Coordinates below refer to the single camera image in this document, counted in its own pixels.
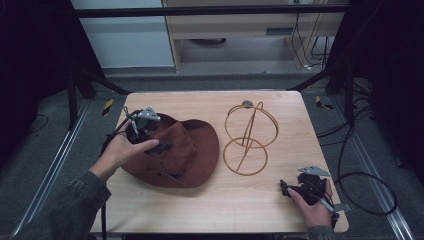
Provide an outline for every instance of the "cowboy hat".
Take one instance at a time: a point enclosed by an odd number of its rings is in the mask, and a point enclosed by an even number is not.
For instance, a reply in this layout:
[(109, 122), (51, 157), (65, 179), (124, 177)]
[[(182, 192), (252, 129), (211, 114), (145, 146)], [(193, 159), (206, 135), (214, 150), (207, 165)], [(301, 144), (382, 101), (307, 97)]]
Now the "cowboy hat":
[(161, 154), (143, 154), (122, 169), (155, 187), (194, 188), (212, 175), (219, 158), (218, 136), (214, 128), (201, 120), (177, 121), (158, 114), (153, 138), (173, 144)]

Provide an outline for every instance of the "hand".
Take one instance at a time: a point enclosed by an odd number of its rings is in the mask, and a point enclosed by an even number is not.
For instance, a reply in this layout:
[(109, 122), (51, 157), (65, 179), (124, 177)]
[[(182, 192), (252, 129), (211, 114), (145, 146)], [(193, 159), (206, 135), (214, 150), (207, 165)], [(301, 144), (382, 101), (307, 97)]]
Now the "hand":
[[(309, 206), (298, 192), (290, 188), (288, 189), (288, 191), (296, 205), (300, 208), (300, 211), (302, 211), (303, 217), (305, 218), (306, 226), (308, 228), (313, 226), (332, 227), (331, 212), (324, 206), (324, 204), (318, 201), (314, 205)], [(328, 180), (327, 185), (325, 186), (325, 191), (328, 194), (327, 196), (333, 196), (330, 181)]]
[[(127, 121), (121, 129), (126, 129), (130, 122)], [(157, 139), (132, 144), (128, 141), (125, 132), (117, 134), (89, 171), (106, 182), (116, 169), (132, 159), (137, 159), (141, 154), (145, 154), (144, 151), (150, 150), (158, 144), (159, 140)]]

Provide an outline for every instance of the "black cable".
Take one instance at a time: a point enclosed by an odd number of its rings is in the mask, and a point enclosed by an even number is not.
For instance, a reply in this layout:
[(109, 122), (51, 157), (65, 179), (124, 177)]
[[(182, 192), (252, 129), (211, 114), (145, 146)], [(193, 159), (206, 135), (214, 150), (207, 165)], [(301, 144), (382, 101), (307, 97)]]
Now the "black cable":
[(40, 131), (41, 129), (43, 129), (47, 125), (47, 123), (49, 123), (49, 117), (47, 117), (46, 115), (44, 115), (44, 114), (37, 114), (37, 116), (38, 117), (44, 117), (46, 119), (46, 121), (44, 122), (44, 124), (41, 127), (37, 128), (35, 130), (32, 130), (32, 131), (27, 132), (27, 134), (36, 133), (36, 132)]
[(356, 103), (358, 103), (358, 102), (360, 102), (360, 101), (366, 101), (366, 102), (369, 102), (369, 98), (368, 97), (360, 97), (360, 98), (357, 98), (357, 99), (355, 99), (355, 101), (353, 101), (353, 105), (355, 105)]
[(357, 92), (357, 93), (359, 93), (359, 94), (361, 94), (365, 97), (371, 97), (370, 91), (368, 89), (366, 89), (365, 87), (363, 87), (362, 85), (360, 85), (359, 83), (354, 81), (353, 87), (354, 87), (355, 92)]
[[(316, 24), (317, 24), (317, 21), (315, 21), (314, 28), (312, 29), (312, 31), (315, 30)], [(299, 31), (299, 13), (297, 13), (297, 15), (296, 15), (296, 25), (295, 25), (295, 29), (293, 31), (297, 32), (297, 36), (299, 37), (300, 45), (302, 46), (303, 57), (309, 63), (309, 67), (319, 65), (320, 63), (312, 63), (311, 61), (309, 61), (308, 57), (306, 56), (306, 48), (305, 48), (305, 45), (303, 45), (302, 37), (300, 36), (300, 31)]]
[(102, 217), (102, 239), (103, 240), (106, 240), (107, 239), (107, 232), (106, 232), (106, 203), (103, 204), (103, 206), (102, 206), (101, 217)]
[[(348, 194), (346, 194), (346, 191), (344, 190), (343, 184), (341, 183), (341, 180), (342, 179), (347, 178), (347, 177), (351, 177), (351, 176), (354, 176), (354, 175), (362, 175), (362, 176), (370, 177), (370, 178), (372, 178), (372, 179), (377, 180), (378, 182), (380, 182), (384, 187), (387, 188), (387, 190), (389, 190), (390, 194), (392, 195), (392, 198), (393, 198), (393, 207), (390, 210), (386, 211), (386, 212), (377, 212), (377, 211), (369, 210), (369, 209), (361, 206), (357, 202), (355, 202)], [(362, 211), (364, 211), (366, 213), (369, 213), (369, 214), (372, 214), (372, 215), (376, 215), (376, 216), (387, 216), (387, 215), (393, 213), (396, 210), (396, 208), (397, 208), (398, 200), (397, 200), (396, 194), (393, 191), (393, 189), (390, 188), (390, 186), (387, 185), (387, 183), (385, 183), (383, 180), (381, 180), (380, 178), (378, 178), (378, 177), (376, 177), (374, 175), (371, 175), (371, 174), (365, 173), (365, 172), (350, 172), (350, 173), (346, 173), (346, 174), (343, 174), (342, 176), (340, 176), (339, 179), (337, 179), (334, 182), (334, 184), (337, 184), (337, 183), (340, 185), (340, 188), (342, 189), (343, 194), (346, 196), (346, 198), (349, 199), (349, 201), (353, 205), (355, 205), (357, 208), (361, 209)]]
[(332, 134), (334, 134), (334, 133), (342, 130), (347, 125), (348, 125), (347, 123), (343, 123), (343, 124), (340, 124), (340, 125), (338, 125), (336, 127), (330, 128), (330, 129), (328, 129), (328, 130), (326, 130), (324, 132), (318, 133), (317, 134), (317, 138), (323, 138), (323, 137), (330, 136), (330, 135), (332, 135)]
[[(138, 114), (140, 111), (136, 110), (134, 112), (132, 112), (131, 114), (128, 113), (128, 109), (126, 107), (124, 107), (124, 111), (126, 113), (126, 117), (125, 119), (121, 122), (121, 124), (119, 124), (119, 126), (109, 135), (107, 135), (105, 142), (103, 143), (102, 146), (102, 150), (100, 153), (100, 156), (103, 154), (103, 152), (106, 150), (107, 146), (109, 145), (109, 143), (112, 141), (112, 139), (121, 133), (124, 133), (125, 131), (120, 131), (122, 126), (124, 126), (124, 124), (132, 118), (133, 115)], [(102, 222), (102, 239), (103, 240), (107, 240), (107, 231), (106, 231), (106, 203), (103, 204), (102, 206), (102, 210), (101, 210), (101, 222)]]
[[(346, 134), (346, 137), (344, 139), (343, 145), (341, 147), (340, 155), (339, 155), (339, 159), (338, 159), (338, 163), (337, 163), (337, 179), (334, 181), (334, 184), (339, 184), (340, 189), (342, 190), (343, 194), (357, 208), (361, 209), (362, 211), (364, 211), (366, 213), (372, 214), (372, 215), (376, 215), (376, 216), (387, 216), (387, 215), (393, 213), (396, 210), (396, 208), (397, 208), (397, 198), (396, 198), (396, 194), (394, 193), (394, 191), (383, 180), (381, 180), (380, 178), (378, 178), (376, 176), (373, 176), (373, 175), (371, 175), (369, 173), (364, 173), (364, 172), (351, 172), (351, 173), (346, 173), (346, 174), (343, 174), (343, 175), (340, 174), (341, 173), (341, 161), (342, 161), (342, 157), (343, 157), (343, 152), (345, 150), (347, 140), (348, 140), (348, 138), (349, 138), (349, 136), (351, 135), (352, 132), (353, 132), (353, 127), (350, 127), (349, 130), (348, 130), (348, 133)], [(377, 211), (369, 210), (369, 209), (361, 206), (357, 202), (355, 202), (346, 193), (346, 190), (345, 190), (345, 188), (343, 186), (343, 183), (341, 181), (342, 179), (344, 179), (346, 177), (349, 177), (349, 176), (353, 176), (353, 175), (365, 175), (365, 176), (371, 177), (371, 178), (379, 181), (381, 184), (383, 184), (390, 191), (390, 194), (393, 197), (393, 207), (389, 211), (386, 211), (386, 212), (377, 212)]]
[(361, 117), (358, 117), (362, 112), (366, 112), (366, 111), (372, 111), (371, 107), (367, 106), (367, 107), (364, 107), (363, 109), (361, 109), (360, 111), (358, 111), (357, 114), (355, 114), (355, 120), (361, 120), (365, 116), (371, 115), (371, 114), (364, 114)]
[(321, 147), (326, 147), (326, 146), (336, 145), (336, 144), (340, 144), (340, 143), (343, 143), (343, 140), (338, 141), (338, 142), (333, 142), (333, 143), (320, 144), (320, 146)]
[(324, 70), (325, 69), (325, 65), (327, 64), (327, 48), (329, 45), (329, 37), (325, 37), (325, 45), (324, 45), (324, 52), (323, 53), (314, 53), (314, 49), (317, 45), (319, 37), (316, 37), (314, 40), (314, 43), (312, 45), (312, 49), (311, 49), (311, 56), (313, 59), (321, 61), (321, 69)]
[(328, 200), (330, 200), (331, 206), (333, 206), (333, 207), (334, 207), (334, 202), (333, 202), (333, 198), (331, 197), (331, 195), (330, 195), (330, 194), (328, 194), (328, 192), (327, 192), (327, 191), (325, 191), (325, 195), (327, 195)]
[(296, 28), (297, 28), (298, 23), (299, 23), (299, 13), (296, 13), (296, 23), (294, 25), (293, 32), (292, 32), (292, 35), (291, 35), (291, 43), (292, 43), (293, 51), (296, 54), (297, 61), (299, 61), (299, 65), (302, 66), (302, 61), (300, 60), (300, 57), (297, 54), (297, 51), (296, 51), (296, 49), (294, 47), (294, 33), (296, 32)]

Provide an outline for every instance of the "wire hat frame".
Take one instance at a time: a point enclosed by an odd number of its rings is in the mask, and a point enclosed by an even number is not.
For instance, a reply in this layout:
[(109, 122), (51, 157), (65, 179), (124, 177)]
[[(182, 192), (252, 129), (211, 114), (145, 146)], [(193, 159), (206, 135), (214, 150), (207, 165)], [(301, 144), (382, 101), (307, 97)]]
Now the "wire hat frame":
[[(252, 176), (252, 175), (258, 174), (259, 172), (261, 172), (266, 167), (266, 165), (268, 163), (268, 152), (266, 151), (266, 147), (271, 145), (278, 137), (278, 133), (279, 133), (278, 122), (275, 119), (275, 117), (272, 116), (271, 113), (269, 113), (268, 111), (266, 111), (263, 108), (263, 105), (264, 105), (263, 102), (259, 102), (256, 106), (253, 106), (253, 103), (251, 101), (244, 101), (241, 105), (237, 105), (237, 106), (234, 106), (233, 108), (231, 108), (228, 111), (227, 117), (225, 119), (225, 131), (226, 131), (228, 137), (230, 137), (231, 140), (224, 147), (223, 159), (224, 159), (225, 165), (227, 165), (227, 167), (231, 171), (233, 171), (234, 173), (237, 173), (239, 175), (242, 175), (242, 176)], [(240, 110), (240, 109), (252, 109), (253, 111), (250, 115), (249, 121), (248, 121), (247, 126), (245, 128), (244, 135), (242, 137), (233, 137), (228, 130), (228, 124), (227, 123), (228, 123), (228, 119), (230, 118), (231, 114), (236, 112), (237, 110)], [(262, 144), (261, 142), (252, 138), (252, 136), (251, 136), (257, 112), (264, 114), (268, 119), (271, 120), (271, 122), (273, 123), (273, 125), (275, 127), (275, 136), (272, 138), (271, 141), (269, 141), (266, 144)], [(239, 146), (244, 147), (243, 156), (240, 159), (236, 168), (232, 167), (231, 164), (229, 164), (228, 159), (227, 159), (227, 155), (226, 155), (227, 149), (232, 143), (236, 143)], [(244, 163), (250, 149), (262, 149), (264, 151), (264, 155), (265, 155), (264, 163), (256, 171), (242, 172), (240, 170), (240, 167)]]

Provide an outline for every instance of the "sleeve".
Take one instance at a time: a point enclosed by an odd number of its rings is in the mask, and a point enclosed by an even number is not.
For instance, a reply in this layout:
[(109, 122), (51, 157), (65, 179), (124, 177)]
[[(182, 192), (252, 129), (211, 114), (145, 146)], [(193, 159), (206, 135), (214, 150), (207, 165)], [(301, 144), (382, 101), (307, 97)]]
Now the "sleeve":
[(308, 228), (310, 240), (334, 240), (336, 235), (333, 228), (327, 226), (313, 226)]
[(87, 171), (46, 202), (13, 240), (85, 239), (110, 195), (105, 183)]

